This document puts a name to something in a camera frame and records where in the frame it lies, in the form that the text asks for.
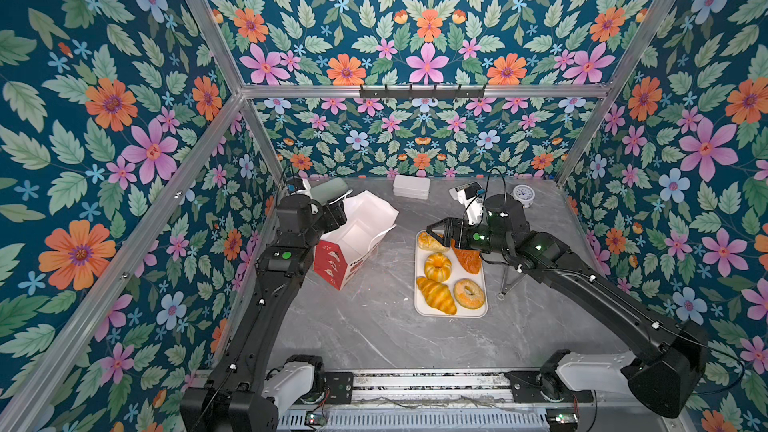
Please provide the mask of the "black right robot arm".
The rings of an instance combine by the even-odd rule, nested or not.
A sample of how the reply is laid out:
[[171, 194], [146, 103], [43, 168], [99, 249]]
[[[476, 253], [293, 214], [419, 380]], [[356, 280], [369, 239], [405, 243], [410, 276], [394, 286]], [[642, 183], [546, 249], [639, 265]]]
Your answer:
[[523, 204], [497, 194], [483, 203], [484, 221], [449, 217], [427, 226], [443, 246], [497, 254], [503, 264], [567, 297], [622, 340], [626, 351], [585, 355], [560, 349], [540, 367], [537, 389], [550, 401], [566, 392], [631, 395], [674, 419], [705, 372], [708, 334], [691, 319], [666, 317], [603, 277], [563, 241], [531, 229]]

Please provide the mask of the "yellow striped fake croissant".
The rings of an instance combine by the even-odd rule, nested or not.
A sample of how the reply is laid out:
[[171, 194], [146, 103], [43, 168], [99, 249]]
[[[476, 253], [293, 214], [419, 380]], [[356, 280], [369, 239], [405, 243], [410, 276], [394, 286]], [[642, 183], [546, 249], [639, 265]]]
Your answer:
[[418, 277], [416, 284], [429, 307], [447, 315], [457, 313], [455, 300], [447, 285], [429, 280], [426, 277]]

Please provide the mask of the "orange fake croissant bread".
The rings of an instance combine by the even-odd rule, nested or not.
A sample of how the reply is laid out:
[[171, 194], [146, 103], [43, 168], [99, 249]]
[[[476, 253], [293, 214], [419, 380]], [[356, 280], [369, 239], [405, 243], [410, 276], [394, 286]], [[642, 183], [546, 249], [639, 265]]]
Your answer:
[[451, 248], [460, 266], [467, 273], [477, 275], [482, 271], [483, 260], [480, 252], [458, 248], [455, 242], [451, 244]]

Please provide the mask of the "fake ring donut bread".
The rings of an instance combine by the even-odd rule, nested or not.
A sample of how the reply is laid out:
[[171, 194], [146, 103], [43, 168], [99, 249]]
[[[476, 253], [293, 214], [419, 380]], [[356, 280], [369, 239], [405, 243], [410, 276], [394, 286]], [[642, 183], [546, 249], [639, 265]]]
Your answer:
[[453, 295], [460, 306], [469, 310], [478, 310], [486, 303], [485, 292], [471, 279], [461, 279], [454, 284]]

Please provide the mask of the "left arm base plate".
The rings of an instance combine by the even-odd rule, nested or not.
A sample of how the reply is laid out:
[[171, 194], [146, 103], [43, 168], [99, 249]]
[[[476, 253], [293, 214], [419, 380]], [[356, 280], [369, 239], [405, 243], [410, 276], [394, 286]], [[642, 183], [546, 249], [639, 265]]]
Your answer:
[[355, 375], [349, 371], [320, 372], [315, 377], [313, 389], [318, 398], [315, 405], [349, 405], [352, 403]]

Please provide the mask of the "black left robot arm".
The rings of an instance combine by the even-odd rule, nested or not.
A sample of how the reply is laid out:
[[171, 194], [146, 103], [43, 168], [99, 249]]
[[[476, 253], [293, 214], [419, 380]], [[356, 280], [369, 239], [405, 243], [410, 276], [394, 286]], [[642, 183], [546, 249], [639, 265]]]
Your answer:
[[201, 387], [184, 393], [180, 414], [188, 431], [274, 431], [280, 417], [318, 379], [321, 359], [289, 362], [269, 376], [278, 332], [314, 262], [321, 237], [347, 222], [347, 183], [307, 181], [284, 196], [275, 210], [273, 241], [254, 261], [257, 282], [239, 326]]

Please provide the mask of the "red white paper bag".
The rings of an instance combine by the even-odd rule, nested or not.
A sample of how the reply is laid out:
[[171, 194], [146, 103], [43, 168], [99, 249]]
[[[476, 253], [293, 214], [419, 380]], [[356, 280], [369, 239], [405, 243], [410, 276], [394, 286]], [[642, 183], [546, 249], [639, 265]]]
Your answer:
[[347, 222], [324, 234], [315, 248], [314, 272], [341, 291], [395, 227], [399, 211], [370, 191], [343, 200]]

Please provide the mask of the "yellow green fake bread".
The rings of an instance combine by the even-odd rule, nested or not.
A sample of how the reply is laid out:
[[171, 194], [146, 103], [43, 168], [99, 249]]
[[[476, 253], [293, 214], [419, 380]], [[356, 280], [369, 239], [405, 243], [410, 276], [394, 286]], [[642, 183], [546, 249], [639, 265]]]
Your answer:
[[452, 274], [452, 261], [444, 253], [432, 253], [427, 257], [423, 271], [429, 280], [439, 283], [446, 282]]

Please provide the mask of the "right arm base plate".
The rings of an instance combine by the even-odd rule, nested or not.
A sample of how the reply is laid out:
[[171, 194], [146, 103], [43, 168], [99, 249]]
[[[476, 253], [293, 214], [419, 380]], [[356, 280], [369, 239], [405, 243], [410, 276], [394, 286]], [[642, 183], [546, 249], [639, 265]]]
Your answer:
[[504, 373], [510, 382], [512, 397], [517, 403], [593, 403], [591, 391], [572, 391], [554, 374], [542, 375], [539, 370], [510, 370]]

